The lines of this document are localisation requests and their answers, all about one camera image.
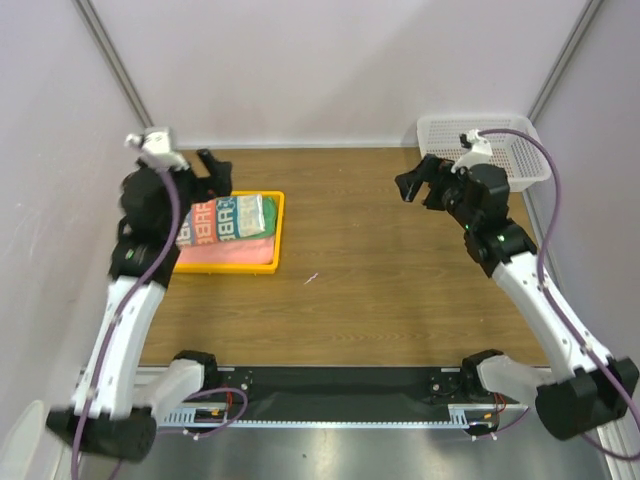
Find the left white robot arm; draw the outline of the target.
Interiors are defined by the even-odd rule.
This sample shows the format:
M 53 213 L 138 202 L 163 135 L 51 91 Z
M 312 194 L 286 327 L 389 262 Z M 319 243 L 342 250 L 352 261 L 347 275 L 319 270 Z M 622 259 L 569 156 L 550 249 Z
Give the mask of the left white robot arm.
M 51 408 L 46 418 L 47 430 L 70 447 L 74 462 L 83 454 L 142 461 L 171 410 L 194 397 L 211 399 L 222 385 L 214 355 L 183 350 L 149 384 L 134 386 L 151 322 L 178 261 L 180 227 L 193 205 L 232 192 L 231 163 L 207 149 L 197 156 L 205 177 L 190 164 L 155 169 L 140 158 L 121 184 L 123 216 L 102 325 L 70 405 Z

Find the patterned white cloth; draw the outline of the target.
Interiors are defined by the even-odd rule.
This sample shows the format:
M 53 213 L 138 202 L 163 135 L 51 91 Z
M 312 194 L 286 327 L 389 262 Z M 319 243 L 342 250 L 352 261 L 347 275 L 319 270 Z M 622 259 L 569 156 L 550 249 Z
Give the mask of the patterned white cloth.
M 191 207 L 176 244 L 181 248 L 209 245 L 248 238 L 265 231 L 260 194 L 219 197 Z

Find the aluminium frame rail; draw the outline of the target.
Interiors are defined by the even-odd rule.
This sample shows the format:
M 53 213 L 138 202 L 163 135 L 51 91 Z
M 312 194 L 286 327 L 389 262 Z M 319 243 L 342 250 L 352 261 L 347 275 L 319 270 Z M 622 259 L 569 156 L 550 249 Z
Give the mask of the aluminium frame rail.
M 353 381 L 340 382 L 338 373 L 345 367 L 318 369 L 312 367 L 284 368 L 278 380 L 266 385 L 269 391 L 320 398 L 350 395 L 414 395 L 423 387 L 400 385 L 398 375 L 391 383 L 365 384 L 364 374 L 373 370 L 358 367 Z M 551 373 L 512 361 L 505 355 L 493 356 L 476 366 L 463 365 L 460 388 L 473 399 L 499 393 L 524 405 L 533 406 L 539 394 L 560 393 L 567 399 L 584 399 L 589 405 L 601 400 L 615 408 L 625 391 L 620 376 L 622 370 L 610 361 L 587 372 L 576 369 L 569 377 L 558 380 Z M 76 387 L 67 408 L 79 416 L 87 408 L 95 418 L 105 413 L 114 418 L 128 416 L 134 407 L 149 407 L 155 416 L 184 401 L 193 401 L 222 392 L 221 373 L 213 358 L 177 358 L 141 390 L 134 390 L 136 371 L 100 373 L 92 382 L 94 371 L 87 369 Z

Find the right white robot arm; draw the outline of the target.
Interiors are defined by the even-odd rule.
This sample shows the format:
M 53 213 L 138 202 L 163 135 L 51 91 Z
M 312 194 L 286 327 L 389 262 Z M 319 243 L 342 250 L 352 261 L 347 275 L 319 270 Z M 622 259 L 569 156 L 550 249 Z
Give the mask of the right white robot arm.
M 615 358 L 561 297 L 536 245 L 509 216 L 503 169 L 491 164 L 455 169 L 452 161 L 427 155 L 397 175 L 395 184 L 405 202 L 428 187 L 424 206 L 448 213 L 462 227 L 469 256 L 511 299 L 549 363 L 542 371 L 497 350 L 469 356 L 460 377 L 466 398 L 481 402 L 496 393 L 532 407 L 558 440 L 638 412 L 630 406 L 637 366 L 629 358 Z

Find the yellow plastic tray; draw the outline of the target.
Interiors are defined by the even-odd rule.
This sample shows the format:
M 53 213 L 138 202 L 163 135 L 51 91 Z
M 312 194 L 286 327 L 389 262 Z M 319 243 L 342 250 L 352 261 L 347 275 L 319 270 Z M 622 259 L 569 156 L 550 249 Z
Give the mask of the yellow plastic tray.
M 236 191 L 232 196 L 260 194 L 272 197 L 278 206 L 278 218 L 275 237 L 274 258 L 270 264 L 264 265 L 216 265 L 216 264 L 179 264 L 174 268 L 180 274 L 273 274 L 276 272 L 281 253 L 282 226 L 284 219 L 285 195 L 281 191 Z M 259 239 L 257 235 L 244 239 Z

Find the pink towel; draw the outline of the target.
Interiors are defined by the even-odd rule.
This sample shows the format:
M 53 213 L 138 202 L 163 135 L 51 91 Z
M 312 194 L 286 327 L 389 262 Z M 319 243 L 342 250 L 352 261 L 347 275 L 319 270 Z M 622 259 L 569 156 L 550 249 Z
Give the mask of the pink towel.
M 264 265 L 274 258 L 275 237 L 241 239 L 181 250 L 179 264 Z

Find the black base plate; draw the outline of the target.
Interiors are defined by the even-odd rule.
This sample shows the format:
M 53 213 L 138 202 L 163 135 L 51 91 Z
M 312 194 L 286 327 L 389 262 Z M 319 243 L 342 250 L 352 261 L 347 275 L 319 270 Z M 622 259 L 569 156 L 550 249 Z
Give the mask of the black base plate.
M 520 407 L 464 390 L 458 368 L 270 366 L 222 370 L 222 392 L 184 401 L 166 426 L 236 428 L 494 427 Z

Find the green towel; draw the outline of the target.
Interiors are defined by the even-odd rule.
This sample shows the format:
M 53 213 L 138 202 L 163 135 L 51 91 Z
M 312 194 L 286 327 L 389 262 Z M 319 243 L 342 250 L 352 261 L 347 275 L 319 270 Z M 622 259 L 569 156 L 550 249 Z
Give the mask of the green towel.
M 257 235 L 257 238 L 271 237 L 276 233 L 278 206 L 276 201 L 269 196 L 263 196 L 263 218 L 264 231 Z

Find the white plastic basket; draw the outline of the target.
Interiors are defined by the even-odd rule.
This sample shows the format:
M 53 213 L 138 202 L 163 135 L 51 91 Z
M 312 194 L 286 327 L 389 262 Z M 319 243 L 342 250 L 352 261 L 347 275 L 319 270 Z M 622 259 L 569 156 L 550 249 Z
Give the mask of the white plastic basket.
M 531 122 L 518 115 L 427 115 L 416 123 L 421 155 L 434 154 L 452 161 L 465 153 L 459 139 L 461 134 L 493 129 L 517 130 L 539 141 Z M 528 140 L 505 133 L 491 134 L 488 140 L 493 153 L 490 163 L 506 171 L 512 192 L 523 192 L 551 176 L 544 155 Z

